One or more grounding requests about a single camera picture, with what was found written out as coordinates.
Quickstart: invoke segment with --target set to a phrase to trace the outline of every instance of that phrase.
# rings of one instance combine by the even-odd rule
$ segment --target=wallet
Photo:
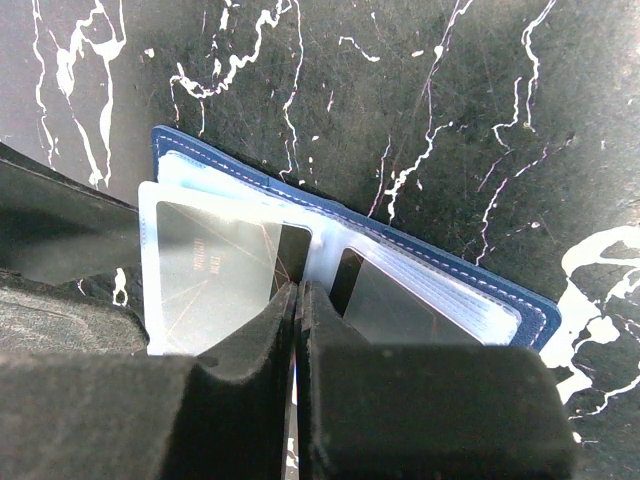
[[[139,189],[150,354],[198,355],[288,281],[319,282],[373,344],[517,345],[560,325],[533,292],[182,132],[152,132]]]

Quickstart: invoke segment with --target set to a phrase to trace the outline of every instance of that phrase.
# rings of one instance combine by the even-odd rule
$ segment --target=gray foam pad
[[[128,309],[0,270],[0,352],[134,353],[147,343]]]

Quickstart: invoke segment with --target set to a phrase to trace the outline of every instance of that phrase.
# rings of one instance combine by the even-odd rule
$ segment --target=white stitching
[[[311,202],[307,202],[307,201],[305,201],[305,200],[302,200],[301,198],[296,198],[296,197],[294,197],[294,196],[292,196],[292,195],[289,195],[289,194],[287,194],[287,193],[285,193],[285,192],[282,192],[282,191],[280,191],[280,190],[277,190],[277,189],[275,189],[275,188],[273,188],[273,187],[270,187],[270,186],[268,186],[268,185],[263,185],[263,184],[261,184],[260,182],[256,182],[255,180],[252,180],[251,178],[247,177],[246,175],[243,175],[243,174],[242,174],[242,173],[240,173],[240,172],[236,172],[233,168],[229,167],[228,165],[225,165],[224,163],[220,163],[220,162],[218,162],[217,160],[215,160],[214,158],[209,157],[208,155],[206,155],[206,154],[202,153],[201,151],[196,150],[196,149],[195,149],[195,148],[193,148],[193,147],[189,147],[188,145],[185,145],[184,143],[181,143],[181,142],[179,142],[179,141],[177,141],[177,140],[174,140],[173,138],[167,137],[167,136],[165,136],[165,135],[158,135],[158,136],[156,136],[155,147],[156,147],[156,156],[157,156],[157,157],[160,157],[160,145],[159,145],[159,139],[160,139],[160,138],[162,138],[162,139],[164,139],[164,140],[168,140],[168,141],[169,141],[169,142],[171,142],[171,143],[174,143],[174,144],[176,144],[176,145],[180,145],[181,147],[186,148],[187,150],[189,150],[189,151],[191,151],[191,152],[195,153],[196,155],[199,155],[199,156],[201,156],[201,157],[203,157],[203,158],[205,158],[205,159],[207,159],[207,160],[209,160],[209,161],[211,161],[211,162],[215,163],[216,165],[218,165],[218,166],[220,166],[220,167],[224,168],[225,170],[229,170],[229,171],[233,172],[237,177],[241,177],[242,179],[246,180],[246,181],[247,181],[247,182],[249,182],[249,183],[252,183],[252,184],[254,184],[254,185],[257,185],[257,186],[259,186],[259,187],[261,187],[261,188],[263,188],[263,189],[271,190],[272,192],[274,192],[274,193],[276,193],[276,194],[278,194],[278,195],[280,195],[280,196],[284,196],[284,197],[286,197],[286,198],[294,199],[294,200],[296,200],[296,201],[298,201],[298,202],[301,202],[301,203],[303,203],[303,204],[305,204],[305,205],[311,205],[312,207],[317,208],[317,209],[319,209],[319,210],[321,210],[321,211],[325,212],[326,214],[329,214],[329,215],[335,215],[335,216],[337,216],[337,217],[341,218],[342,220],[345,220],[345,221],[347,221],[347,222],[349,222],[349,223],[352,223],[352,224],[357,225],[357,226],[359,226],[359,227],[361,227],[361,228],[364,228],[365,230],[367,230],[367,231],[369,231],[369,232],[373,233],[374,235],[377,235],[377,236],[379,236],[379,237],[382,237],[382,238],[384,238],[385,240],[387,240],[387,241],[389,241],[389,242],[393,243],[394,245],[398,245],[398,246],[400,246],[400,247],[402,247],[402,248],[405,248],[405,249],[407,249],[407,250],[410,250],[410,247],[406,247],[404,244],[402,244],[402,243],[400,243],[400,242],[397,242],[397,241],[393,240],[392,238],[387,237],[386,235],[384,235],[384,234],[382,234],[382,233],[378,233],[378,232],[376,232],[376,231],[372,230],[370,227],[367,227],[367,226],[365,226],[365,225],[363,225],[363,224],[361,224],[361,223],[358,223],[358,222],[356,222],[355,220],[352,220],[352,219],[350,219],[350,218],[348,218],[348,217],[345,217],[345,216],[343,216],[343,215],[340,215],[339,213],[332,212],[332,211],[330,211],[330,210],[326,210],[325,208],[323,208],[323,207],[321,207],[321,206],[319,206],[319,205],[315,205],[315,204],[313,204],[313,203],[311,203]],[[438,261],[438,260],[437,260],[437,259],[435,259],[435,258],[431,258],[431,257],[430,257],[429,255],[427,255],[427,254],[423,254],[422,252],[419,252],[419,251],[417,251],[417,250],[416,250],[416,252],[415,252],[415,253],[417,253],[418,255],[420,255],[420,256],[422,256],[422,257],[424,257],[424,258],[426,258],[426,259],[430,260],[432,263],[436,263],[436,264],[438,264],[438,265],[442,265],[443,267],[448,268],[449,270],[452,270],[452,271],[454,271],[454,272],[458,272],[458,269],[453,268],[453,267],[450,267],[447,263],[440,262],[440,261]],[[496,287],[495,285],[491,285],[490,283],[487,283],[487,282],[485,282],[484,280],[478,280],[476,277],[471,276],[471,275],[469,275],[469,274],[468,274],[468,273],[466,273],[466,272],[459,272],[459,273],[460,273],[460,275],[463,275],[463,276],[465,276],[465,277],[467,277],[467,278],[469,278],[469,279],[473,280],[474,282],[479,283],[480,285],[487,285],[487,286],[488,286],[489,288],[491,288],[492,290],[497,290],[497,291],[498,291],[498,293],[500,293],[500,294],[504,295],[505,297],[510,298],[510,297],[512,296],[512,295],[508,294],[507,292],[505,292],[504,290],[498,289],[498,287]],[[529,302],[525,302],[525,301],[524,301],[524,299],[517,297],[517,300],[518,300],[518,302],[519,302],[519,303],[524,304],[526,307],[530,308],[530,309],[531,309],[531,310],[533,310],[534,312],[539,313],[539,314],[540,314],[540,316],[542,317],[542,325],[540,326],[540,329],[538,330],[538,333],[536,334],[536,336],[533,338],[533,340],[532,340],[532,341],[531,341],[531,343],[529,344],[529,345],[531,346],[531,345],[533,345],[533,344],[536,342],[536,340],[538,340],[538,337],[540,336],[540,334],[542,333],[542,330],[543,330],[543,329],[544,329],[544,327],[546,326],[546,324],[547,324],[547,315],[546,315],[546,314],[545,314],[545,313],[544,313],[540,308],[538,308],[538,307],[534,307],[534,306],[533,306],[531,303],[529,303]]]

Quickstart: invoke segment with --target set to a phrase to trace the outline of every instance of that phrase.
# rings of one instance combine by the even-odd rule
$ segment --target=blue leather cover
[[[496,298],[520,312],[522,323],[511,344],[539,351],[558,329],[561,322],[556,304],[504,278],[472,265],[395,228],[353,212],[346,207],[301,191],[284,182],[244,165],[229,155],[178,130],[158,126],[152,131],[154,175],[157,177],[158,159],[169,151],[179,152],[196,162],[232,175],[265,193],[293,203],[317,209],[336,220],[357,229],[390,248],[395,246],[406,255],[422,260],[458,280]]]

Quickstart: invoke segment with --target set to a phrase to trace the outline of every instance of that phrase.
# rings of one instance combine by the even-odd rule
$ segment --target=card
[[[311,233],[191,205],[156,206],[161,310],[168,351],[200,353],[300,282]]]
[[[330,294],[344,320],[374,344],[480,344],[480,341],[351,248]]]

